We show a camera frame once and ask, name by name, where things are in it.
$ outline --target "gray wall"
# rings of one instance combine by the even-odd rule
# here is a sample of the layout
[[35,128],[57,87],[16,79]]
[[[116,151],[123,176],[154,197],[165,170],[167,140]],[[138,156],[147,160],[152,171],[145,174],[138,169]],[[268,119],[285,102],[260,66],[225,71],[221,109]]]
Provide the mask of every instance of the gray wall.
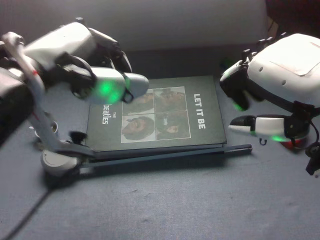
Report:
[[0,34],[30,42],[79,16],[134,51],[254,43],[267,25],[264,0],[1,0]]

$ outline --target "table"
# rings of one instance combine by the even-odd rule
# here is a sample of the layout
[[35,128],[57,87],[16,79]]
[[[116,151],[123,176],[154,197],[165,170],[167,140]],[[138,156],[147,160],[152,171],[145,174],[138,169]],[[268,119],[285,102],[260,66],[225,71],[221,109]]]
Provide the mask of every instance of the table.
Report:
[[[208,67],[201,71],[209,72]],[[290,152],[272,141],[261,146],[257,138],[227,129],[241,114],[288,113],[266,101],[252,102],[247,112],[240,113],[219,88],[219,76],[215,80],[228,144],[252,144],[251,154],[209,154],[102,168],[52,192],[15,239],[318,239],[320,182],[305,171],[304,153]],[[48,92],[45,106],[58,122],[62,139],[68,131],[86,131],[89,105],[62,86]],[[29,126],[25,122],[0,151],[0,238],[50,184]]]

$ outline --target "photo grid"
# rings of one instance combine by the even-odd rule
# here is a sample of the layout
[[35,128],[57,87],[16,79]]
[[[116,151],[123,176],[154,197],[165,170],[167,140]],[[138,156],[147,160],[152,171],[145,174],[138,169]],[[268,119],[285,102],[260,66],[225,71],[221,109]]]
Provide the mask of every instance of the photo grid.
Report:
[[148,89],[122,103],[121,143],[191,138],[185,87]]

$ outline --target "book cover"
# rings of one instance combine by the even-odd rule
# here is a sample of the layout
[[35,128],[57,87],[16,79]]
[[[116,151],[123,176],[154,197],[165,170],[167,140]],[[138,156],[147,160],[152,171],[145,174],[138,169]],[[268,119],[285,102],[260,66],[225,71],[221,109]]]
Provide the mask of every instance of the book cover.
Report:
[[149,82],[147,93],[130,104],[90,106],[89,147],[116,157],[221,147],[226,143],[212,76]]

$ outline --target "robotic arm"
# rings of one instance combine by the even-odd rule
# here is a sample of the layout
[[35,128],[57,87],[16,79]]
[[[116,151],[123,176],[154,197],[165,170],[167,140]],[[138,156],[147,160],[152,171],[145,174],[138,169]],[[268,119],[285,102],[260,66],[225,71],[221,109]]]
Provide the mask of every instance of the robotic arm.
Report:
[[47,150],[73,158],[95,158],[95,152],[81,144],[84,133],[73,132],[72,143],[60,141],[54,134],[42,109],[46,86],[65,81],[76,97],[94,104],[130,103],[149,87],[146,77],[131,73],[119,43],[87,28],[82,19],[27,46],[13,32],[3,35],[2,41],[0,145],[29,117]]
[[224,72],[220,86],[241,111],[249,108],[244,93],[248,92],[258,101],[268,100],[292,113],[241,116],[231,121],[231,131],[256,136],[262,145],[272,139],[296,146],[296,140],[313,126],[317,137],[305,149],[311,158],[306,170],[318,176],[319,132],[312,119],[320,115],[320,39],[302,34],[286,37],[284,33],[277,41],[272,37],[260,40],[257,51],[243,51],[242,60]]

